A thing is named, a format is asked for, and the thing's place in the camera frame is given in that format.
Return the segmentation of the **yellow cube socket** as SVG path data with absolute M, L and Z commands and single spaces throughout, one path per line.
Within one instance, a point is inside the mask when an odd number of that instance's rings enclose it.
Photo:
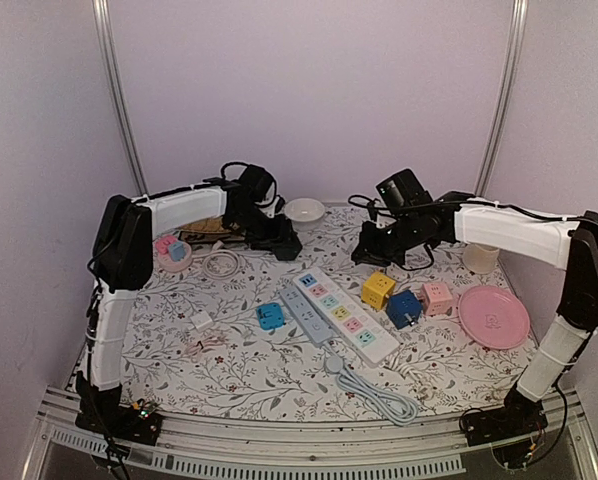
M 380 271 L 375 271 L 362 286 L 361 300 L 373 309 L 380 311 L 386 306 L 395 286 L 394 279 Z

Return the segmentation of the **dark blue cube socket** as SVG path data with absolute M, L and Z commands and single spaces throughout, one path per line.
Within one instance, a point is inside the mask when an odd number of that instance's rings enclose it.
M 386 314 L 397 330 L 418 323 L 423 306 L 411 290 L 392 295 L 386 305 Z

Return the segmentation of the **pink cube socket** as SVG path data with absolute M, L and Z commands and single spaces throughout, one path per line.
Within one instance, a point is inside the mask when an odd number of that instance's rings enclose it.
M 453 307 L 454 297 L 444 282 L 425 283 L 420 293 L 426 316 L 445 315 Z

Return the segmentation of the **light blue adapter plug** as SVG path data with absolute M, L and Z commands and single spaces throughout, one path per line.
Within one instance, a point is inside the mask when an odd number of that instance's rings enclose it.
M 256 308 L 259 326 L 264 331 L 276 330 L 285 325 L 285 317 L 279 303 L 272 302 Z

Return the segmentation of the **white power strip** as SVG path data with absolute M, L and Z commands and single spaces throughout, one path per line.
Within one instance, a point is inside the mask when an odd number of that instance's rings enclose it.
M 292 282 L 368 366 L 380 366 L 399 349 L 399 341 L 320 268 L 308 269 Z

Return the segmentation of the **grey-blue power strip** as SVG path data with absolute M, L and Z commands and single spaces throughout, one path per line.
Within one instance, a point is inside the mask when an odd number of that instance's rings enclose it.
M 279 291 L 284 305 L 315 346 L 322 346 L 334 338 L 333 331 L 296 286 Z

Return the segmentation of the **small light blue plug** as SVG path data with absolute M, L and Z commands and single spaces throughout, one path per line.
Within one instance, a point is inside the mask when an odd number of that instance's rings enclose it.
M 174 241 L 168 245 L 168 254 L 173 262 L 183 261 L 187 255 L 186 246 L 181 241 Z

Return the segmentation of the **white charger plug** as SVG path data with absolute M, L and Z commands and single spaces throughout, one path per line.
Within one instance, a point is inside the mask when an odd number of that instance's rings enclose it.
M 190 317 L 190 322 L 198 331 L 204 331 L 212 327 L 213 319 L 207 312 L 199 312 Z

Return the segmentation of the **pink adapter plug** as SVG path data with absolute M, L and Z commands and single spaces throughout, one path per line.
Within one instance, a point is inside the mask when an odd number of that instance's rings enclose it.
M 177 238 L 173 235 L 168 235 L 159 238 L 155 241 L 155 249 L 159 255 L 168 255 L 169 247 L 177 241 Z

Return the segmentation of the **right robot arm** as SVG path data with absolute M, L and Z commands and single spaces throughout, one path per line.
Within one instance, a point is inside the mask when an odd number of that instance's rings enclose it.
M 542 401 L 581 357 L 598 330 L 598 213 L 549 214 L 451 191 L 431 200 L 388 201 L 364 209 L 392 217 L 387 226 L 363 222 L 351 259 L 356 264 L 404 266 L 407 251 L 441 243 L 499 249 L 561 272 L 554 318 L 502 407 L 465 417 L 473 432 L 516 436 L 543 425 Z

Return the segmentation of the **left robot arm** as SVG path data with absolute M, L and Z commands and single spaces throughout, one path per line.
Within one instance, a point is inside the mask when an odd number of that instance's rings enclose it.
M 297 258 L 302 245 L 291 221 L 256 200 L 254 185 L 210 178 L 134 199 L 108 200 L 87 268 L 94 288 L 87 310 L 86 363 L 76 380 L 80 412 L 76 424 L 92 432 L 120 436 L 155 433 L 158 416 L 146 419 L 120 404 L 121 357 L 130 310 L 153 273 L 153 243 L 185 224 L 219 218 L 243 234 L 252 250 L 280 261 Z

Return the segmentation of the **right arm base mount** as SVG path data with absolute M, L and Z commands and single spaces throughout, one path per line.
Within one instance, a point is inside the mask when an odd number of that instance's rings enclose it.
M 502 407 L 484 410 L 471 408 L 459 419 L 459 429 L 469 446 L 494 444 L 491 453 L 506 470 L 530 466 L 545 440 L 548 421 L 541 402 L 513 400 Z

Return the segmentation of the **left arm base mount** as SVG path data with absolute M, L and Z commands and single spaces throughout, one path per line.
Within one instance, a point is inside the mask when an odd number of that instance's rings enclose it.
M 114 440 L 155 446 L 163 420 L 164 417 L 159 413 L 150 413 L 145 417 L 131 406 L 94 405 L 91 400 L 82 398 L 75 425 Z

